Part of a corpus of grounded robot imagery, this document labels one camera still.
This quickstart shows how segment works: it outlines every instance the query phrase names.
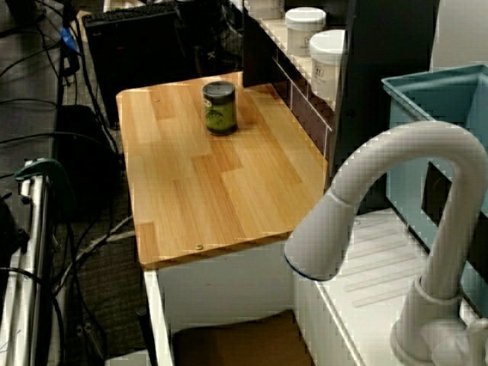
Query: faucet base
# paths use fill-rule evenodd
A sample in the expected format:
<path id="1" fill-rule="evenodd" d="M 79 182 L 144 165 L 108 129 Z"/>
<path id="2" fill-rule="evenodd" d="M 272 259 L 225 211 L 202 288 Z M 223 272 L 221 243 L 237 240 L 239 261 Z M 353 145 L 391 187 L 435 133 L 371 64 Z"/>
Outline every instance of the faucet base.
<path id="1" fill-rule="evenodd" d="M 391 332 L 390 345 L 395 356 L 406 366 L 434 366 L 433 350 L 466 328 L 459 317 L 461 300 L 459 293 L 448 300 L 430 296 L 417 276 Z"/>
<path id="2" fill-rule="evenodd" d="M 433 362 L 419 360 L 403 350 L 397 338 L 398 325 L 399 321 L 393 325 L 390 336 L 391 350 L 395 354 L 396 358 L 398 358 L 405 366 L 435 366 Z"/>

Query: floor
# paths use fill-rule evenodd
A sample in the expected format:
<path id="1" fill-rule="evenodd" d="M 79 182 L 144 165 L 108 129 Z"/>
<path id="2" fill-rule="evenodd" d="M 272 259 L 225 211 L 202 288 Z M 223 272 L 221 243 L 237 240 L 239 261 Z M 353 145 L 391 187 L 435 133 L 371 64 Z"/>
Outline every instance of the floor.
<path id="1" fill-rule="evenodd" d="M 79 0 L 77 2 L 83 2 L 86 5 L 85 8 L 96 6 L 96 2 L 88 2 L 87 0 Z M 89 55 L 88 44 L 85 44 L 85 52 L 87 53 L 87 70 L 91 86 L 104 112 L 103 103 L 96 84 L 92 60 Z M 82 72 L 78 71 L 76 76 L 78 82 L 77 104 L 92 107 L 92 101 L 83 81 Z M 65 87 L 64 105 L 74 104 L 75 102 L 75 79 L 70 77 L 68 81 L 70 86 Z M 111 131 L 111 133 L 117 141 L 119 150 L 122 151 L 120 132 Z M 98 212 L 94 210 L 83 220 L 72 225 L 75 242 L 78 242 L 82 233 L 96 218 L 96 223 L 82 240 L 81 249 L 89 245 L 94 238 L 98 238 L 107 233 L 111 222 L 111 213 L 113 215 L 112 226 L 130 215 L 129 191 L 127 177 L 124 172 L 120 175 L 120 184 L 112 193 L 112 210 L 109 209 L 109 204 L 105 204 L 98 218 Z M 120 228 L 119 232 L 122 233 L 131 230 L 133 230 L 133 222 L 129 220 L 126 225 Z M 63 248 L 66 239 L 65 227 L 58 227 L 56 239 Z M 55 254 L 55 273 L 58 273 L 61 269 L 63 254 L 63 249 L 60 249 Z M 69 263 L 69 259 L 71 258 L 69 251 L 67 258 L 66 262 Z M 77 311 L 79 302 L 73 287 L 70 286 L 72 284 L 70 280 L 71 278 L 68 282 L 68 305 L 65 324 L 67 337 L 66 364 L 89 364 L 87 362 L 87 354 L 92 353 L 96 349 L 96 345 L 100 345 L 100 348 L 103 348 L 104 343 L 106 343 L 106 353 L 104 356 L 106 360 L 138 352 L 146 348 L 136 316 L 136 310 L 146 306 L 146 290 L 139 262 L 137 261 L 136 243 L 133 237 L 102 246 L 79 267 L 79 283 L 82 295 L 90 312 L 95 316 L 95 320 L 93 320 L 87 311 L 83 310 L 84 324 L 88 324 L 93 329 L 87 337 L 87 347 L 85 347 L 84 337 L 78 333 L 78 327 L 81 322 L 79 311 Z M 96 323 L 99 323 L 103 332 L 98 329 Z M 136 361 L 129 362 L 125 360 L 124 362 L 126 363 L 123 364 L 131 364 L 134 366 L 139 364 Z M 117 365 L 115 361 L 107 364 Z"/>

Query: faucet handle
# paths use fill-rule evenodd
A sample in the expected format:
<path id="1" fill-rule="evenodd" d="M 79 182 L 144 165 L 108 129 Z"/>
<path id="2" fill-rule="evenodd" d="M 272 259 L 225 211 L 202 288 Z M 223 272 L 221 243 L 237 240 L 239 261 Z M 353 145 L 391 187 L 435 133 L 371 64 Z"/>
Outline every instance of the faucet handle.
<path id="1" fill-rule="evenodd" d="M 467 366 L 485 366 L 486 341 L 488 339 L 488 319 L 475 320 L 467 326 L 467 341 L 470 354 Z"/>

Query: faucet spout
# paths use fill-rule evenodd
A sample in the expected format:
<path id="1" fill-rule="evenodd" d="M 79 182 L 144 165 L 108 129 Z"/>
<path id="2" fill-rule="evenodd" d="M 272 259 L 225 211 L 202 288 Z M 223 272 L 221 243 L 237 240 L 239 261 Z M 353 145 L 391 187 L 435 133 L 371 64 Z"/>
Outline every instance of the faucet spout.
<path id="1" fill-rule="evenodd" d="M 395 127 L 359 147 L 289 238 L 285 256 L 291 267 L 319 281 L 333 278 L 348 248 L 354 215 L 369 187 L 395 165 L 422 157 L 447 159 L 454 168 L 422 288 L 438 299 L 455 296 L 488 188 L 488 156 L 470 132 L 440 121 Z"/>
<path id="2" fill-rule="evenodd" d="M 333 278 L 344 261 L 354 217 L 369 187 L 395 165 L 425 157 L 448 160 L 454 177 L 424 273 L 412 285 L 392 331 L 395 355 L 412 366 L 433 364 L 434 347 L 453 329 L 465 328 L 458 319 L 459 282 L 488 188 L 488 155 L 474 135 L 453 124 L 424 121 L 369 140 L 344 162 L 284 247 L 285 258 L 298 273 L 318 281 Z M 460 323 L 439 332 L 443 319 Z M 426 327 L 434 330 L 427 332 Z"/>

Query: faucet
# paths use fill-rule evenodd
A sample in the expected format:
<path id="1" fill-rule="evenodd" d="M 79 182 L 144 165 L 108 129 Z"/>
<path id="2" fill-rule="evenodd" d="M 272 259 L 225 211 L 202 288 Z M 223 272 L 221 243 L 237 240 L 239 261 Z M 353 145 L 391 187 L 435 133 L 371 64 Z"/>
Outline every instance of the faucet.
<path id="1" fill-rule="evenodd" d="M 459 283 L 488 188 L 488 155 L 462 127 L 414 122 L 367 141 L 344 162 L 327 192 L 297 225 L 284 255 L 306 278 L 334 278 L 369 187 L 395 165 L 430 156 L 452 164 L 453 182 L 426 267 L 406 295 L 390 344 L 407 366 L 486 366 L 488 319 L 466 326 L 459 316 Z"/>

